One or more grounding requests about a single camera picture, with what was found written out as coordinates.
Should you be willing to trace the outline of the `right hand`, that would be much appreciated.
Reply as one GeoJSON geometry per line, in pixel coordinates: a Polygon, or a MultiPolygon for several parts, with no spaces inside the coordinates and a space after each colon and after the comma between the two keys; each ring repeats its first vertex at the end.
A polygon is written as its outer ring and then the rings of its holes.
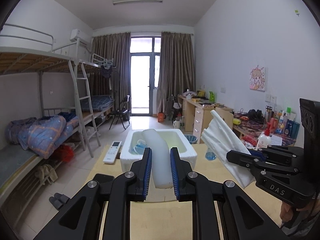
{"type": "Polygon", "coordinates": [[[310,232],[319,233],[319,197],[312,199],[310,203],[302,209],[297,209],[302,217],[295,221],[295,225],[289,227],[289,222],[293,219],[293,207],[285,202],[281,204],[280,218],[282,231],[292,238],[306,237],[310,232]]]}

